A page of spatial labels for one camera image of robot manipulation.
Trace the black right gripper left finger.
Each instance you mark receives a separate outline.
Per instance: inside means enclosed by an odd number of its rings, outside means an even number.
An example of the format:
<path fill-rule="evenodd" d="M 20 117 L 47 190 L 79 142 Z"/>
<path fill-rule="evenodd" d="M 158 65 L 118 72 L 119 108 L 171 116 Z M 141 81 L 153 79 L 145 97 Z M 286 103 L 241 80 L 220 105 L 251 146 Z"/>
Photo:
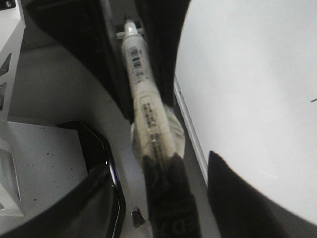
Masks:
<path fill-rule="evenodd" d="M 134 121 L 131 91 L 108 0 L 32 0 L 26 10 L 43 32 L 72 53 Z"/>

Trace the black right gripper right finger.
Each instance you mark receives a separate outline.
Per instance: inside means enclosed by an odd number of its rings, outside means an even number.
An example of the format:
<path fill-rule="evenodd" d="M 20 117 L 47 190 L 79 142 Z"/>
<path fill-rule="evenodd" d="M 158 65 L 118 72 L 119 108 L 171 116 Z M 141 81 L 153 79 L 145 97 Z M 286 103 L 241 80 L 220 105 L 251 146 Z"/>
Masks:
<path fill-rule="evenodd" d="M 174 75 L 189 0 L 136 0 L 162 101 L 174 106 Z"/>

